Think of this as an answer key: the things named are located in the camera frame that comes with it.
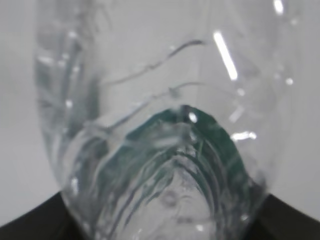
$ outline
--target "water bottle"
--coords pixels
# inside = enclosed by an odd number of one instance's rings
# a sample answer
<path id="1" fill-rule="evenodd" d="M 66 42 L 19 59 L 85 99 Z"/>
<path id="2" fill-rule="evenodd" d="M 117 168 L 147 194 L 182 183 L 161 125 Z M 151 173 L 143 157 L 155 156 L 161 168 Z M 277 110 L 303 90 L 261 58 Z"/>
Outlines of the water bottle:
<path id="1" fill-rule="evenodd" d="M 89 240 L 240 240 L 289 136 L 298 0 L 40 0 L 35 82 Z"/>

